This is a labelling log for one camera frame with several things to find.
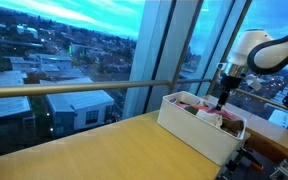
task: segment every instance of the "pink cloth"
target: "pink cloth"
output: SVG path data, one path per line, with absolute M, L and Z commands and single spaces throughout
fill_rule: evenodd
M 221 109 L 220 111 L 218 111 L 218 110 L 215 109 L 215 107 L 208 109 L 206 112 L 215 113 L 215 114 L 221 115 L 223 117 L 226 117 L 229 120 L 233 120 L 233 118 L 234 118 L 234 115 L 232 113 L 227 112 L 224 109 Z

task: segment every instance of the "sky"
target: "sky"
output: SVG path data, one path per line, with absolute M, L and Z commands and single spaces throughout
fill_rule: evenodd
M 220 9 L 228 0 L 205 0 L 190 42 L 195 54 L 203 54 L 212 38 Z M 0 6 L 40 15 L 57 22 L 137 39 L 145 0 L 0 0 Z M 288 0 L 253 0 L 241 32 L 265 29 L 274 39 L 288 34 Z
M 144 0 L 0 0 L 0 6 L 137 39 Z

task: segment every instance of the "tree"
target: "tree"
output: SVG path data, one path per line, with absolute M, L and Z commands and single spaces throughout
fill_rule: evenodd
M 191 52 L 191 47 L 189 46 L 187 48 L 187 52 L 186 52 L 186 56 L 185 56 L 185 60 L 184 60 L 184 63 L 189 63 L 192 59 L 192 52 Z
M 12 70 L 11 62 L 8 58 L 3 58 L 0 56 L 0 71 Z
M 99 71 L 100 73 L 104 73 L 104 71 L 105 71 L 105 69 L 106 69 L 106 67 L 107 67 L 106 62 L 105 62 L 105 60 L 104 60 L 104 57 L 103 57 L 103 56 L 100 56 L 100 57 L 99 57 L 99 61 L 100 61 L 100 66 L 99 66 L 99 68 L 98 68 L 98 71 Z
M 131 48 L 126 48 L 125 51 L 124 51 L 124 57 L 126 59 L 126 62 L 128 63 L 132 63 L 132 59 L 133 59 L 133 54 L 132 54 L 132 51 L 131 51 Z

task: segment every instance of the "roof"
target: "roof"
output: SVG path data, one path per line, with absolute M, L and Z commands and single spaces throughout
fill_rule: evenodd
M 35 61 L 26 61 L 22 57 L 9 57 L 12 64 L 39 64 Z
M 6 71 L 0 73 L 1 86 L 23 85 L 23 74 L 19 71 Z M 0 98 L 0 117 L 30 111 L 31 107 L 26 96 Z
M 22 25 L 17 25 L 17 29 L 25 29 L 25 30 L 28 30 L 28 31 L 31 31 L 31 32 L 37 32 L 36 29 L 34 29 L 34 28 L 24 27 Z
M 62 78 L 78 78 L 78 77 L 83 77 L 82 71 L 78 68 L 72 68 L 70 70 L 61 70 L 60 77 Z
M 287 128 L 288 127 L 288 112 L 284 110 L 275 109 L 272 115 L 270 116 L 270 118 L 268 119 L 268 121 L 278 126 Z
M 35 57 L 40 57 L 41 59 L 48 59 L 48 60 L 58 60 L 58 61 L 72 61 L 71 57 L 69 56 L 58 56 L 53 54 L 34 54 Z
M 57 66 L 53 64 L 41 64 L 41 69 L 45 72 L 60 72 Z
M 0 43 L 3 44 L 11 44 L 11 45 L 19 45 L 19 46 L 27 46 L 27 47 L 39 47 L 42 48 L 42 44 L 35 44 L 35 43 L 27 43 L 27 42 L 17 42 L 17 41 L 10 41 L 6 39 L 0 39 Z
M 85 84 L 92 82 L 89 77 L 57 82 L 40 80 L 41 84 Z M 82 109 L 105 103 L 114 104 L 113 98 L 103 90 L 48 94 L 46 97 L 49 100 L 50 106 L 57 112 L 71 112 L 74 109 Z

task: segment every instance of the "window frame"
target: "window frame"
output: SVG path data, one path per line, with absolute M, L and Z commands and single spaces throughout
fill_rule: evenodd
M 85 113 L 85 125 L 90 125 L 98 122 L 99 110 L 87 111 Z

